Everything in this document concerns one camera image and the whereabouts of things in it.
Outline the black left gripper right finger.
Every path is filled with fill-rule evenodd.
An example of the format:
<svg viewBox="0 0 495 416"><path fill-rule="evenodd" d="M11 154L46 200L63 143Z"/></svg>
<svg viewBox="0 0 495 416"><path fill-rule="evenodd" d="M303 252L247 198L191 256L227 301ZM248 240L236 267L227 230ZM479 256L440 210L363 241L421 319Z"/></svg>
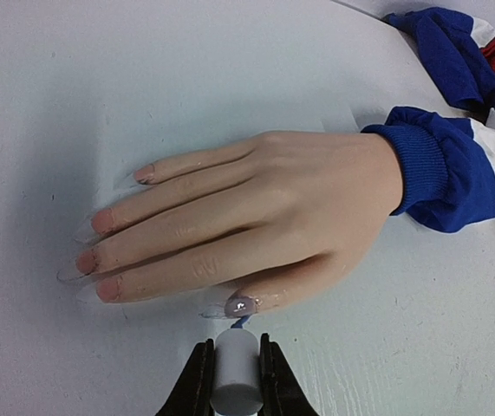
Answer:
<svg viewBox="0 0 495 416"><path fill-rule="evenodd" d="M263 416L316 416L277 342L261 335L260 381Z"/></svg>

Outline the white nail polish cap brush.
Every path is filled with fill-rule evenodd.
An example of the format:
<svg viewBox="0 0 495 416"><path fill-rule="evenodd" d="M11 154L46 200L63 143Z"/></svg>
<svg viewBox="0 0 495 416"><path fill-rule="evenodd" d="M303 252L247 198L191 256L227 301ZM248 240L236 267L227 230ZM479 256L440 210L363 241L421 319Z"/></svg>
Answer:
<svg viewBox="0 0 495 416"><path fill-rule="evenodd" d="M219 415L255 415L263 407L257 337L244 329L248 316L215 341L211 405Z"/></svg>

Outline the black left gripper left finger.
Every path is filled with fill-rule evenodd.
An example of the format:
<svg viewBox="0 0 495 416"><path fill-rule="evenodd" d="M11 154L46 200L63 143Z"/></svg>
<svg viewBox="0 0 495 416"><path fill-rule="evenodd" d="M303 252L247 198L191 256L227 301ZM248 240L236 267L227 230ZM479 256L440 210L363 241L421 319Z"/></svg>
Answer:
<svg viewBox="0 0 495 416"><path fill-rule="evenodd" d="M155 415L214 416L211 405L214 364L214 340L197 343L166 402Z"/></svg>

